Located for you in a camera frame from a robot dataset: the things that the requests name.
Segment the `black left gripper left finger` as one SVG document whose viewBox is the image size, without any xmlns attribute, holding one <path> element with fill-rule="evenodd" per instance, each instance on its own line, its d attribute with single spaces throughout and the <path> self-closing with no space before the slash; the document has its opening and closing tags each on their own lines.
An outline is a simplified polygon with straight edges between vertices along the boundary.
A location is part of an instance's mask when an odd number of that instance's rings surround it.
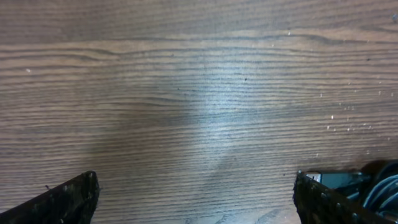
<svg viewBox="0 0 398 224">
<path fill-rule="evenodd" d="M 100 186 L 89 170 L 1 213 L 1 224 L 90 224 Z"/>
</svg>

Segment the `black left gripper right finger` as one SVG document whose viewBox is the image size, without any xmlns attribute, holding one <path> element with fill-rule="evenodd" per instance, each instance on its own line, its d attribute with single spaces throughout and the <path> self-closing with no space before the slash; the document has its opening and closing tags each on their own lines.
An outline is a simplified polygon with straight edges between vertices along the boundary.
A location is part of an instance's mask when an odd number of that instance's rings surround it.
<svg viewBox="0 0 398 224">
<path fill-rule="evenodd" d="M 397 171 L 300 171 L 293 200 L 302 223 L 396 224 Z"/>
</svg>

